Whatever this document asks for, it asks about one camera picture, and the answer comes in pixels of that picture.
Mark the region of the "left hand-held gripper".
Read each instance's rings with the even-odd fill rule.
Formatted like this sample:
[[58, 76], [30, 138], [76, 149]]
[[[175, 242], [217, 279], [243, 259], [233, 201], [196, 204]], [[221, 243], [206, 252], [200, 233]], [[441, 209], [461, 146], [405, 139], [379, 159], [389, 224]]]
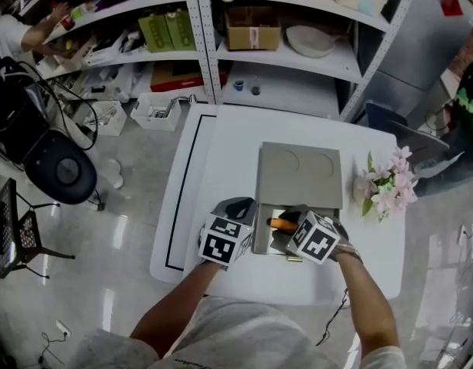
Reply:
[[246, 253], [254, 234], [257, 203], [250, 197], [219, 202], [206, 218], [198, 239], [198, 255], [223, 270]]

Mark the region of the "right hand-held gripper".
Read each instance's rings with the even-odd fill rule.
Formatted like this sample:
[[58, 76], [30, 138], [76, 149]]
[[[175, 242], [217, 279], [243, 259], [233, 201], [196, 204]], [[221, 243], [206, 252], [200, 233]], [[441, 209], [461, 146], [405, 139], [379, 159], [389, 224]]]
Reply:
[[283, 211], [278, 217], [298, 224], [294, 233], [272, 228], [272, 247], [311, 261], [323, 264], [327, 259], [337, 261], [340, 253], [350, 253], [350, 241], [341, 222], [321, 215], [305, 204]]

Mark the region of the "grey drawer box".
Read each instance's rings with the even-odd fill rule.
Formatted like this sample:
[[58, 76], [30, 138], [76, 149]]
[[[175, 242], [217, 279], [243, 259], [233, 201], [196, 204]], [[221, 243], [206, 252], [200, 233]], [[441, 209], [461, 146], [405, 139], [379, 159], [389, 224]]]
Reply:
[[336, 149], [264, 142], [258, 161], [258, 211], [252, 244], [254, 254], [291, 254], [274, 244], [267, 220], [295, 205], [338, 218], [343, 208], [340, 153]]

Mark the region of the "person's right forearm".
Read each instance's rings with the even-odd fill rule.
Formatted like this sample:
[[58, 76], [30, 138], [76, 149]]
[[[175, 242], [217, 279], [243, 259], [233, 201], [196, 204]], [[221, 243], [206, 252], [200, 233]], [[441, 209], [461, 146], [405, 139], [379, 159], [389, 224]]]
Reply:
[[398, 347], [397, 324], [388, 300], [363, 263], [345, 252], [335, 255], [351, 306], [353, 325], [361, 342], [361, 356], [383, 347]]

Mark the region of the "person's left forearm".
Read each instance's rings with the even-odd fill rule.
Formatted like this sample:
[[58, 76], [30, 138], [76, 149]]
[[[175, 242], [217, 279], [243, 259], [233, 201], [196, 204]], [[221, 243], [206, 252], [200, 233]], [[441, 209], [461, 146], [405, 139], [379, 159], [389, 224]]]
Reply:
[[220, 264], [210, 261], [193, 268], [180, 284], [142, 316], [130, 337], [146, 343], [163, 358], [186, 329], [221, 269]]

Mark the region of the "red flat box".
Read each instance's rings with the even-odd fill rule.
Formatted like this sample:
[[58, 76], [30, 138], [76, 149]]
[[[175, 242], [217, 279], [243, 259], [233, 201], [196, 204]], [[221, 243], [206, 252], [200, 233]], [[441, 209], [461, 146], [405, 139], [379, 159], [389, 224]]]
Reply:
[[157, 61], [153, 65], [150, 89], [152, 92], [167, 92], [203, 86], [200, 64], [195, 60]]

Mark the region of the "pink flowers in pot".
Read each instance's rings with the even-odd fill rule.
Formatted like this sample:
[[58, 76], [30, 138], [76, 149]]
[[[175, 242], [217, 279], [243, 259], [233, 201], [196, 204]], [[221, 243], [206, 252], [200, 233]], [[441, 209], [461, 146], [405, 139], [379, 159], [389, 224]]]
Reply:
[[397, 147], [388, 164], [375, 165], [371, 152], [368, 153], [367, 168], [355, 177], [352, 185], [352, 196], [363, 218], [374, 214], [382, 222], [417, 201], [418, 181], [408, 161], [412, 155], [408, 146]]

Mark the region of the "grey chair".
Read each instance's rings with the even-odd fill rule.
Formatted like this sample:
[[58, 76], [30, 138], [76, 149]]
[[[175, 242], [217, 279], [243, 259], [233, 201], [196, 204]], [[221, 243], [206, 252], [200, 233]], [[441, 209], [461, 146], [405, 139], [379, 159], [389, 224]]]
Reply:
[[399, 148], [408, 146], [411, 155], [408, 161], [416, 166], [439, 156], [449, 149], [449, 145], [434, 135], [415, 130], [408, 126], [405, 118], [372, 101], [365, 103], [368, 127], [395, 136]]

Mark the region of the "silver gooseneck lamp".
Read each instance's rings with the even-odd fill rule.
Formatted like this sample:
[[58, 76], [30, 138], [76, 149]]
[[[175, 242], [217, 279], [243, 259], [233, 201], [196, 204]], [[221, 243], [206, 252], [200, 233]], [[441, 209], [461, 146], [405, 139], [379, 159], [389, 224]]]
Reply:
[[171, 113], [171, 110], [174, 108], [175, 104], [178, 101], [186, 101], [189, 104], [194, 104], [194, 103], [197, 102], [197, 98], [196, 98], [195, 94], [190, 94], [189, 96], [180, 95], [180, 96], [176, 96], [176, 97], [172, 98], [170, 100], [169, 104], [168, 104], [168, 107], [164, 111], [164, 114], [163, 114], [164, 118], [167, 118], [169, 116], [169, 114]]

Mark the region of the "black round stool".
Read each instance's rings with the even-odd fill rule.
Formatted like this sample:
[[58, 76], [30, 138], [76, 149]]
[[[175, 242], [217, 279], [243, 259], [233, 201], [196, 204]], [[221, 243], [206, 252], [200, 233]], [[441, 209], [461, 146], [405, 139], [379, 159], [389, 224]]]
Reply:
[[95, 166], [85, 151], [60, 131], [50, 129], [42, 136], [24, 170], [31, 183], [60, 203], [86, 203], [96, 211], [105, 209], [96, 190]]

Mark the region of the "beige shallow bowl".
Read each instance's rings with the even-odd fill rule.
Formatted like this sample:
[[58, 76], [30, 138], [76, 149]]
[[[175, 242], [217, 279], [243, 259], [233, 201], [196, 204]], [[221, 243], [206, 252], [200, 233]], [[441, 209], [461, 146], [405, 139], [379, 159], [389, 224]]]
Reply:
[[323, 58], [329, 55], [335, 49], [338, 40], [338, 36], [304, 25], [287, 28], [285, 35], [297, 53], [309, 58]]

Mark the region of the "black mesh chair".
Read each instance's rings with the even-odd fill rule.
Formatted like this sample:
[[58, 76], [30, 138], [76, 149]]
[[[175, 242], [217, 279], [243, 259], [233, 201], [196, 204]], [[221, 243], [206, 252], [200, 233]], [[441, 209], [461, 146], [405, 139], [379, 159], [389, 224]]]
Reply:
[[[74, 255], [53, 251], [42, 245], [35, 211], [39, 208], [58, 208], [60, 205], [33, 205], [26, 202], [28, 210], [18, 216], [18, 200], [26, 201], [17, 192], [15, 180], [9, 178], [0, 190], [0, 279], [6, 278], [13, 271], [32, 271], [28, 264], [40, 254], [74, 260]], [[37, 271], [32, 273], [40, 278], [49, 278], [48, 275], [39, 274]]]

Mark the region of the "green carton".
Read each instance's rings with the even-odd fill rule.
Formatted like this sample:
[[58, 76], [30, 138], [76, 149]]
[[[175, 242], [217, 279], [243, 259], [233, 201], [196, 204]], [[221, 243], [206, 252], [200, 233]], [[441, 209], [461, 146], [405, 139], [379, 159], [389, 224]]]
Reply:
[[165, 21], [176, 51], [195, 51], [195, 41], [189, 13], [186, 9], [178, 8], [165, 14]]
[[174, 50], [164, 15], [150, 14], [140, 18], [138, 24], [149, 52], [169, 52]]

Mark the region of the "silver refrigerator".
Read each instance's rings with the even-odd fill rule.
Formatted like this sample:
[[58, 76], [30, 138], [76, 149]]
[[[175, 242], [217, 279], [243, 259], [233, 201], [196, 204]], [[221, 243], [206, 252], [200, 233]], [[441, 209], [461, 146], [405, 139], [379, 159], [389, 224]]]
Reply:
[[441, 0], [412, 0], [366, 101], [407, 116], [439, 85], [441, 74], [473, 29], [473, 3], [459, 0], [462, 16], [445, 17]]

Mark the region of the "black equipment bag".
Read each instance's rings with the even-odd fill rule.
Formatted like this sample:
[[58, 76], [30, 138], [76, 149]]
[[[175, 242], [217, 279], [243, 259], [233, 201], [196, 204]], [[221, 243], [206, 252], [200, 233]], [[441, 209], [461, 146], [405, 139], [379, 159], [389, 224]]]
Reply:
[[34, 83], [28, 72], [10, 57], [0, 61], [0, 155], [24, 164], [50, 129], [27, 88]]

